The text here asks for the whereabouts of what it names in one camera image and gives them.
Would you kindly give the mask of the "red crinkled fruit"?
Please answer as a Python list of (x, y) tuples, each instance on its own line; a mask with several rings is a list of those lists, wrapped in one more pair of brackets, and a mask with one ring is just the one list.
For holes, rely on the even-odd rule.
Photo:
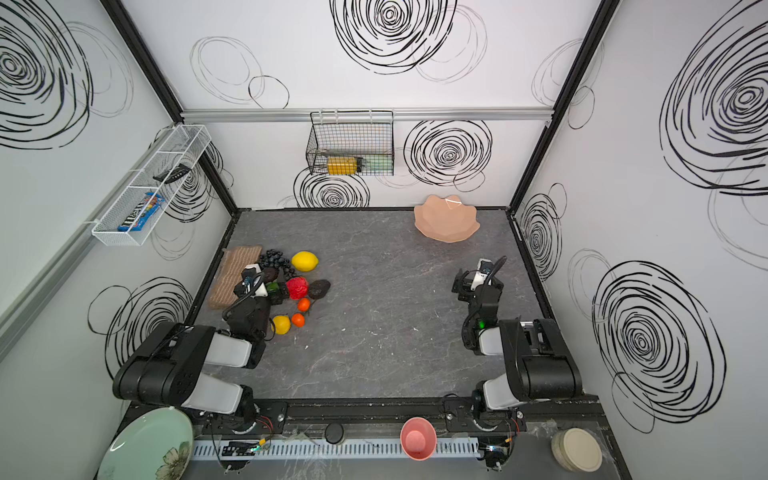
[(308, 295), (309, 282), (304, 277), (293, 277), (287, 280), (285, 285), (292, 300), (300, 300)]

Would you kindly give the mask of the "yellow lemon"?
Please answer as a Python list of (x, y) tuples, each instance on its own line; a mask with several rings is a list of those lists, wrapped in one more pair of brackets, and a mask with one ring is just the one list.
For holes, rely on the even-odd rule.
[(309, 251), (300, 251), (291, 258), (292, 266), (300, 272), (313, 271), (319, 264), (318, 257)]

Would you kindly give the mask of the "dark avocado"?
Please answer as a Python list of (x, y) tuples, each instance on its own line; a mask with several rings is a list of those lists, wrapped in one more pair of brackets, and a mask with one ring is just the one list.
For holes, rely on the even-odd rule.
[(328, 294), (330, 288), (331, 282), (329, 280), (315, 280), (309, 284), (307, 296), (312, 300), (322, 299)]

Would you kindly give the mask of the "pink wavy fruit bowl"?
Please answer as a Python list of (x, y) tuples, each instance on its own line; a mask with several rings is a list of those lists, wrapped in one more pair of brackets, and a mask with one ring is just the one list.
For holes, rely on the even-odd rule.
[(465, 241), (480, 228), (477, 209), (465, 205), (456, 195), (430, 195), (423, 204), (414, 207), (414, 217), (421, 234), (443, 243)]

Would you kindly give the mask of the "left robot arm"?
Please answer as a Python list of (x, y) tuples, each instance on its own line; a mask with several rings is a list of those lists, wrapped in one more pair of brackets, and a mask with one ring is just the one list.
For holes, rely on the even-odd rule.
[(161, 323), (119, 368), (113, 395), (144, 405), (218, 414), (235, 422), (235, 433), (251, 431), (261, 422), (253, 389), (205, 374), (203, 367), (257, 367), (267, 337), (276, 330), (267, 291), (267, 283), (276, 277), (274, 268), (246, 266), (233, 289), (236, 300), (222, 312), (225, 331)]

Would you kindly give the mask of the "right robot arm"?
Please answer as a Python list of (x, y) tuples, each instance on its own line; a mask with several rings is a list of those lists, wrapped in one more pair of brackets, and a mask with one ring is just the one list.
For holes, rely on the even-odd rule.
[(483, 419), (487, 412), (584, 394), (581, 373), (555, 320), (498, 317), (503, 283), (495, 278), (497, 271), (483, 262), (478, 270), (459, 271), (452, 283), (452, 292), (468, 309), (460, 329), (464, 348), (503, 358), (504, 373), (479, 382), (472, 393), (473, 422), (484, 431), (493, 429)]

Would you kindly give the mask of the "brown woven mat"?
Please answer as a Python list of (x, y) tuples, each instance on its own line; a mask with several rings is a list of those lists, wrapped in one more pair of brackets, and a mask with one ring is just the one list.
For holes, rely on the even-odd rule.
[(234, 289), (242, 282), (241, 272), (248, 265), (255, 264), (263, 247), (240, 246), (224, 251), (222, 263), (209, 292), (207, 305), (213, 310), (222, 310), (237, 300)]

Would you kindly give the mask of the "dark grape bunch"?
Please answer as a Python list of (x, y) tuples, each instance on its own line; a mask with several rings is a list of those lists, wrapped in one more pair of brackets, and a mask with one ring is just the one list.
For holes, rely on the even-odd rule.
[(285, 280), (297, 277), (297, 271), (290, 259), (280, 250), (268, 249), (262, 252), (258, 260), (258, 265), (262, 270), (267, 268), (275, 269), (278, 273), (282, 274)]

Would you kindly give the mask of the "orange tangerine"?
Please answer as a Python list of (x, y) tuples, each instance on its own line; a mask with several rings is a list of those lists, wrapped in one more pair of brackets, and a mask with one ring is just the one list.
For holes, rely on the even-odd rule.
[(297, 328), (302, 328), (306, 324), (306, 319), (303, 314), (296, 313), (291, 317), (291, 323)]
[(309, 298), (302, 298), (297, 303), (297, 309), (299, 312), (304, 313), (310, 309), (311, 301)]

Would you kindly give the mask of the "black remote control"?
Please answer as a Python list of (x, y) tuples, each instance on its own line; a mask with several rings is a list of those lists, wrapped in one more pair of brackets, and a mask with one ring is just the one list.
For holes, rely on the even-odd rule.
[(186, 164), (179, 163), (173, 168), (169, 168), (153, 176), (153, 179), (159, 184), (166, 185), (175, 183), (191, 172), (191, 168)]

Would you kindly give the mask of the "yellow bottle in basket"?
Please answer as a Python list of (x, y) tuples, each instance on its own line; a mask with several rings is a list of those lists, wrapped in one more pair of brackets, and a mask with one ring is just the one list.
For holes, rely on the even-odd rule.
[(362, 160), (356, 157), (329, 157), (327, 173), (334, 176), (355, 175), (361, 170)]

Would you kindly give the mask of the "green item in basket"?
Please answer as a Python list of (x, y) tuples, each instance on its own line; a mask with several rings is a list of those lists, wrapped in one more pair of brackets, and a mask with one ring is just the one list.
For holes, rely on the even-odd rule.
[(362, 156), (360, 174), (367, 176), (390, 176), (394, 174), (394, 160), (387, 154), (365, 154)]

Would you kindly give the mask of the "black round knob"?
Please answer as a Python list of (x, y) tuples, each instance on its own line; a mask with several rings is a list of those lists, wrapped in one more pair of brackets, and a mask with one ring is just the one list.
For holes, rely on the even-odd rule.
[(340, 423), (330, 423), (324, 430), (324, 439), (330, 445), (338, 445), (344, 440), (345, 429)]

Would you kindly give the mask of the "green floral plate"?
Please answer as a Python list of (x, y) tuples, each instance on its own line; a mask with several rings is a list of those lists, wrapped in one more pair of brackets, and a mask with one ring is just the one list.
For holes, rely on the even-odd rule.
[(193, 446), (193, 425), (184, 413), (172, 407), (154, 409), (115, 437), (96, 478), (181, 479)]

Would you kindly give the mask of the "aluminium wall rail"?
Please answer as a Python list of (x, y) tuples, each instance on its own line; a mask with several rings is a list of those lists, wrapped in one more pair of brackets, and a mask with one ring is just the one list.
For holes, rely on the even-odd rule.
[(185, 110), (181, 117), (192, 123), (273, 123), (352, 120), (429, 121), (549, 121), (551, 107), (415, 107), (415, 108), (239, 108)]

